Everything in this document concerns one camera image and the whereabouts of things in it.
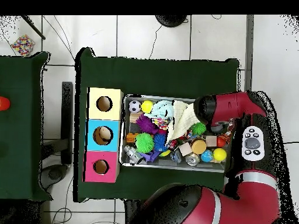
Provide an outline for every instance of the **green table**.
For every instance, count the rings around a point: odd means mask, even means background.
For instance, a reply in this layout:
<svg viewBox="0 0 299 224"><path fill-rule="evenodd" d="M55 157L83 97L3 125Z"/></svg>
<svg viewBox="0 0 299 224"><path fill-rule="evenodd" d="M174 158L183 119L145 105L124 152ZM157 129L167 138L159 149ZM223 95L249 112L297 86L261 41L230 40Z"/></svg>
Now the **green table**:
<svg viewBox="0 0 299 224"><path fill-rule="evenodd" d="M188 99L234 92L237 89L237 59L217 62L96 58L91 49L83 48L77 54L75 67L75 102L79 105L75 106L74 191L78 186L79 200L86 197L143 200L160 187L173 182L222 189L221 173L125 166L121 166L116 183L82 182L86 88L113 88L121 89L125 95Z"/></svg>
<svg viewBox="0 0 299 224"><path fill-rule="evenodd" d="M50 200L39 186L41 165L41 70L47 52L30 58L0 57L0 198Z"/></svg>

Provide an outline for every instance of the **white cloth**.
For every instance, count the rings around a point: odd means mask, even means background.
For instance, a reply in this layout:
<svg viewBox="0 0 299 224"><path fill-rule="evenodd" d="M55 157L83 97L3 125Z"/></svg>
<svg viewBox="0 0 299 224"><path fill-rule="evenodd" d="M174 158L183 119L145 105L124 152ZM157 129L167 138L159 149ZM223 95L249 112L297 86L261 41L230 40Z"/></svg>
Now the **white cloth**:
<svg viewBox="0 0 299 224"><path fill-rule="evenodd" d="M184 133L196 123L200 121L195 116L193 103L186 104L182 101L175 100L173 102L174 117L168 125L167 141L176 139L184 135Z"/></svg>

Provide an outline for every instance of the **floor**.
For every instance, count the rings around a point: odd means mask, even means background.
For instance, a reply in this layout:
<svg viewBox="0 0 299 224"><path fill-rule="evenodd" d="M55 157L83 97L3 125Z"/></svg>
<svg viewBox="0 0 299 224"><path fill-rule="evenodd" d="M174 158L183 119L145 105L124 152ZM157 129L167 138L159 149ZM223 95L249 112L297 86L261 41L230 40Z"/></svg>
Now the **floor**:
<svg viewBox="0 0 299 224"><path fill-rule="evenodd" d="M33 53L39 51L51 53L50 62L46 66L47 71L43 74L45 141L60 138L61 113L52 111L52 109L60 108L61 82L75 83L72 57L75 58L82 47L92 47L98 57L118 56L148 59L152 53L151 59L225 61L228 58L237 58L240 63L241 89L244 88L246 15L192 15L192 18L187 16L185 23L172 29L160 28L161 25L156 21L155 16L68 15L54 17L45 15L44 19L42 16L30 16L30 19L42 31L46 40L42 41L21 17L0 17L0 26L3 26L3 35L0 35L0 54L14 55L4 37L9 43L13 43L24 34L27 34L35 42ZM298 114L292 114L290 110L299 104L299 101L296 101L295 91L292 91L295 82L293 80L282 82L282 78L278 80L279 75L276 74L271 78L266 78L265 74L269 75L271 72L262 72L265 64L274 63L267 57L268 54L271 54L272 42L270 40L274 37L271 36L268 27L264 26L266 23L268 26L274 27L275 24L271 24L272 19L272 16L258 16L256 18L252 84L253 90L264 90L273 99L284 141L291 142L299 140L299 132L295 132L294 126ZM276 17L276 21L281 22L279 16ZM269 33L269 45L266 45L267 41L263 40L265 31ZM68 51L68 42L72 55ZM299 144L287 144L285 148L291 174L292 196L295 203L299 202L298 183L295 177L296 173L299 172L295 163L295 154ZM44 160L43 166L59 163L58 153ZM43 205L43 224L124 224L124 205L120 199L88 199L80 204L74 203L72 200L72 176L73 167L69 169L63 181L50 189L53 201ZM56 213L65 207L66 199L67 208L71 213L68 211L64 213L64 210Z"/></svg>

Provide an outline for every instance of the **green spiky ball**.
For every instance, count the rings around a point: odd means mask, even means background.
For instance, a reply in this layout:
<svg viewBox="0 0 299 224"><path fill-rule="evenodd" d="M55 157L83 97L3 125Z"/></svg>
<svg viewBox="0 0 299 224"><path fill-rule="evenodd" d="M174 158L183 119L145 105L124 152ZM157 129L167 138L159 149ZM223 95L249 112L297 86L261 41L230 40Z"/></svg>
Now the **green spiky ball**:
<svg viewBox="0 0 299 224"><path fill-rule="evenodd" d="M195 135L201 135L202 133L204 133L207 130L206 126L201 122L193 124L190 127L190 129L192 130L192 134L195 134Z"/></svg>
<svg viewBox="0 0 299 224"><path fill-rule="evenodd" d="M136 136L136 147L140 153L151 152L154 148L154 140L148 133L141 133Z"/></svg>

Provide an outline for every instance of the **yellow cube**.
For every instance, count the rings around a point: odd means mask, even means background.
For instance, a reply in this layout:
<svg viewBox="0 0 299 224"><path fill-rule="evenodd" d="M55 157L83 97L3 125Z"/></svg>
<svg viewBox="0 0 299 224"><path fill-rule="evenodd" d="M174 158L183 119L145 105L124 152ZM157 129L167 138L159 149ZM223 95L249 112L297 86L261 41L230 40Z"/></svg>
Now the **yellow cube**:
<svg viewBox="0 0 299 224"><path fill-rule="evenodd" d="M120 89L88 87L88 118L92 120L120 120L123 92Z"/></svg>

